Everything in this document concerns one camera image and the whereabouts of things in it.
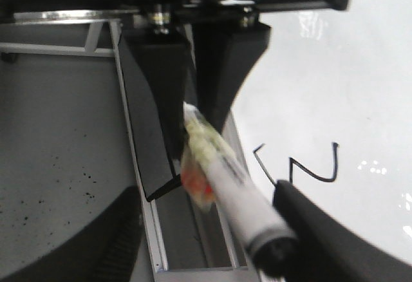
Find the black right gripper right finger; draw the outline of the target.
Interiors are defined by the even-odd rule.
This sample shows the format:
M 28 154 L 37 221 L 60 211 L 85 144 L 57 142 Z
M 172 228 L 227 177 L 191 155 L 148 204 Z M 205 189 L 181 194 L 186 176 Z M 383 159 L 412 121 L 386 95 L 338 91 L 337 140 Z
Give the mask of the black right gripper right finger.
M 411 265 L 353 233 L 290 182 L 277 182 L 273 205 L 299 238 L 287 281 L 411 281 Z

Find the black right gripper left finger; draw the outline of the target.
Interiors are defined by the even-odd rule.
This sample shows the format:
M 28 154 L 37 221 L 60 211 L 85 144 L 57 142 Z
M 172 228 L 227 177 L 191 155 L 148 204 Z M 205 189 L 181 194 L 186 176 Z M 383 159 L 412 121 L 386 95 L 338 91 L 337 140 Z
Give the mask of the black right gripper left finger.
M 143 226 L 141 197 L 126 188 L 57 249 L 1 281 L 130 281 Z

